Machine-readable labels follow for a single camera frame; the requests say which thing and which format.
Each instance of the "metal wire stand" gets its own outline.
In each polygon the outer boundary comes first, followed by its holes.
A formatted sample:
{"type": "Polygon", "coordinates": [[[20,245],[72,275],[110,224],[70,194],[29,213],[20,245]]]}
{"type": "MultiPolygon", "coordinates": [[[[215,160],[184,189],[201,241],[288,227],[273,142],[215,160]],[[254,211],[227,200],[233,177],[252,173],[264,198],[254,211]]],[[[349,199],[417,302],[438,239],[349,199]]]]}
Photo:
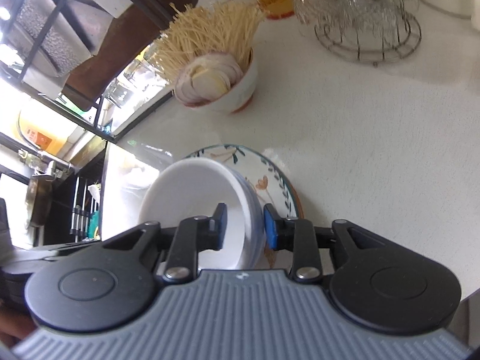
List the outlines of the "metal wire stand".
{"type": "Polygon", "coordinates": [[[345,34],[339,28],[316,25],[315,35],[323,47],[337,56],[377,66],[379,62],[395,62],[408,57],[422,41],[422,29],[414,15],[405,12],[404,17],[399,17],[399,22],[404,25],[397,24],[395,37],[388,40],[382,35],[377,39],[378,47],[362,45],[362,33],[354,28],[345,34]]]}

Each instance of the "white ceramic bowl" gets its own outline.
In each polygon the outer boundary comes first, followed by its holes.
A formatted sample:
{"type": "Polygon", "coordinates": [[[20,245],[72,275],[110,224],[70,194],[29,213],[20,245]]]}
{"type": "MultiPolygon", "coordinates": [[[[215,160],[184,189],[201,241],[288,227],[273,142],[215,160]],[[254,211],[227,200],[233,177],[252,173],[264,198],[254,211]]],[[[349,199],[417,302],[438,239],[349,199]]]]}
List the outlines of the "white ceramic bowl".
{"type": "Polygon", "coordinates": [[[212,215],[218,203],[227,206],[223,249],[201,252],[198,267],[253,268],[263,234],[260,203],[240,174],[214,160],[187,158],[163,171],[142,202],[139,223],[155,220],[174,227],[185,218],[212,215]]]}
{"type": "Polygon", "coordinates": [[[232,114],[245,108],[254,94],[258,80],[257,59],[254,52],[251,52],[250,65],[241,80],[237,82],[227,93],[219,99],[195,107],[191,107],[199,112],[212,112],[220,114],[232,114]]]}

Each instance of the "dish drying rack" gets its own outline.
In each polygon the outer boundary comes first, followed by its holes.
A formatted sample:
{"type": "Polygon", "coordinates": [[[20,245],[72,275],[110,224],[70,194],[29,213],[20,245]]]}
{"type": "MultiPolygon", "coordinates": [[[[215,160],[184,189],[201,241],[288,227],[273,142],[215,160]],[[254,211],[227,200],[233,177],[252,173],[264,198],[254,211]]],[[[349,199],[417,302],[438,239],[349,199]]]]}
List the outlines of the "dish drying rack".
{"type": "Polygon", "coordinates": [[[91,181],[87,178],[77,177],[70,226],[70,235],[75,236],[75,242],[90,238],[88,237],[90,222],[94,213],[100,210],[99,202],[94,199],[87,189],[90,184],[91,181]]]}
{"type": "Polygon", "coordinates": [[[395,62],[412,55],[422,29],[411,11],[419,0],[294,0],[302,27],[343,59],[395,62]]]}
{"type": "MultiPolygon", "coordinates": [[[[10,19],[5,22],[3,28],[0,28],[3,33],[3,39],[7,38],[7,35],[10,33],[10,31],[14,27],[14,23],[17,19],[17,15],[21,10],[24,1],[25,0],[14,1],[10,9],[10,19]]],[[[118,142],[119,139],[121,139],[124,135],[126,135],[133,127],[138,125],[143,119],[145,119],[149,114],[151,114],[155,109],[157,109],[159,105],[162,105],[165,101],[167,101],[171,97],[171,93],[168,93],[162,99],[157,101],[153,106],[149,107],[140,115],[138,115],[120,133],[112,134],[108,128],[105,129],[105,127],[99,123],[100,115],[102,113],[102,106],[105,100],[104,96],[100,96],[96,102],[91,102],[92,107],[94,107],[96,111],[95,111],[93,122],[90,122],[88,120],[85,120],[75,112],[73,112],[71,109],[66,107],[63,103],[58,102],[55,99],[51,99],[43,93],[39,93],[38,90],[36,90],[32,86],[25,83],[23,79],[25,78],[27,69],[32,65],[34,57],[39,51],[42,45],[42,42],[44,41],[47,33],[55,23],[57,17],[61,13],[62,8],[65,7],[67,1],[68,0],[59,0],[56,3],[56,7],[52,10],[50,15],[48,16],[39,35],[34,39],[32,48],[28,53],[28,56],[26,56],[23,66],[16,66],[15,68],[12,68],[12,67],[9,67],[6,63],[0,61],[0,78],[8,82],[17,90],[26,93],[30,97],[46,105],[48,108],[66,117],[68,120],[73,121],[78,126],[84,128],[85,130],[93,132],[95,135],[98,135],[99,137],[105,139],[108,142],[116,143],[118,142]]],[[[153,21],[153,23],[155,23],[155,25],[159,27],[164,25],[165,21],[168,23],[173,19],[172,15],[158,0],[146,0],[146,1],[148,1],[148,3],[154,9],[150,9],[150,7],[148,7],[148,5],[146,5],[142,0],[131,0],[131,2],[134,5],[136,5],[148,18],[150,18],[150,20],[153,21]]],[[[76,95],[90,102],[90,100],[87,99],[83,94],[79,93],[74,88],[68,86],[68,84],[65,85],[65,88],[68,88],[70,91],[75,92],[76,95]]]]}

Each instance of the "metal pivot screw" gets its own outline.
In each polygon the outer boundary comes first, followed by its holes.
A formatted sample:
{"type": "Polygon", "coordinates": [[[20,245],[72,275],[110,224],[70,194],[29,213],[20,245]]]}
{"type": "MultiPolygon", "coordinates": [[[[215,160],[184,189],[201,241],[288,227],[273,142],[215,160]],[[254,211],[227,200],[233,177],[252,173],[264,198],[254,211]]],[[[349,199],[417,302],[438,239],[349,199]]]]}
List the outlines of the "metal pivot screw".
{"type": "Polygon", "coordinates": [[[250,275],[246,272],[242,272],[242,273],[239,273],[239,274],[235,275],[235,277],[237,279],[240,279],[240,280],[245,280],[246,278],[249,278],[250,275]]]}
{"type": "Polygon", "coordinates": [[[165,276],[168,279],[172,280],[182,280],[190,274],[190,269],[184,267],[184,266],[176,266],[173,268],[169,268],[165,272],[165,276]]]}
{"type": "Polygon", "coordinates": [[[320,271],[312,266],[304,266],[297,269],[296,275],[299,279],[315,279],[320,276],[320,271]]]}

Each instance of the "blue gripper pad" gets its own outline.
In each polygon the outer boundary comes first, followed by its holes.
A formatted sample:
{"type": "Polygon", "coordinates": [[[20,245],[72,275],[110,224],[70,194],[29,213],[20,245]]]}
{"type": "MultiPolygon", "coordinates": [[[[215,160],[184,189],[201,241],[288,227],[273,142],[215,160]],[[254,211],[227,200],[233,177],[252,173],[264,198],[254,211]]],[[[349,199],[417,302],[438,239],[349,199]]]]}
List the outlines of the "blue gripper pad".
{"type": "Polygon", "coordinates": [[[363,329],[320,287],[284,271],[204,270],[165,288],[128,325],[84,335],[40,328],[13,352],[22,360],[460,360],[470,350],[443,329],[413,337],[363,329]]]}
{"type": "Polygon", "coordinates": [[[275,222],[270,212],[265,208],[263,209],[263,223],[265,224],[268,247],[272,250],[276,250],[278,234],[275,230],[275,222]]]}
{"type": "Polygon", "coordinates": [[[223,242],[225,240],[225,233],[227,232],[227,222],[228,222],[228,209],[225,207],[225,210],[222,212],[220,217],[220,236],[218,237],[218,250],[223,248],[223,242]]]}

